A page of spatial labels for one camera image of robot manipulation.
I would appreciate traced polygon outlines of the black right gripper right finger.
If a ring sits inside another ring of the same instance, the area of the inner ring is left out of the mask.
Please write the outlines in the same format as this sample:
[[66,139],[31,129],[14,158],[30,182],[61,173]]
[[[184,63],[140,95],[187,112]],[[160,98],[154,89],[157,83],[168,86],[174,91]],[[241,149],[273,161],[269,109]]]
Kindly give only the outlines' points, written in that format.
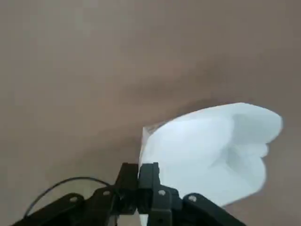
[[143,164],[137,188],[139,214],[148,215],[148,226],[243,226],[233,217],[198,193],[180,198],[178,190],[164,186],[158,163]]

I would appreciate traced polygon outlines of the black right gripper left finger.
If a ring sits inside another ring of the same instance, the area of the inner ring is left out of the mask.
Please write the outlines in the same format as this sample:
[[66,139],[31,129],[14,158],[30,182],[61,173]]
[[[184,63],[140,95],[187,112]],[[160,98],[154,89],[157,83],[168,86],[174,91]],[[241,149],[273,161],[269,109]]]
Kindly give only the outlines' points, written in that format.
[[[103,185],[88,199],[69,193],[43,208],[31,212],[48,192],[69,181],[90,180]],[[115,226],[120,215],[133,215],[137,208],[138,165],[123,163],[115,184],[92,177],[73,177],[50,187],[38,196],[16,226]]]

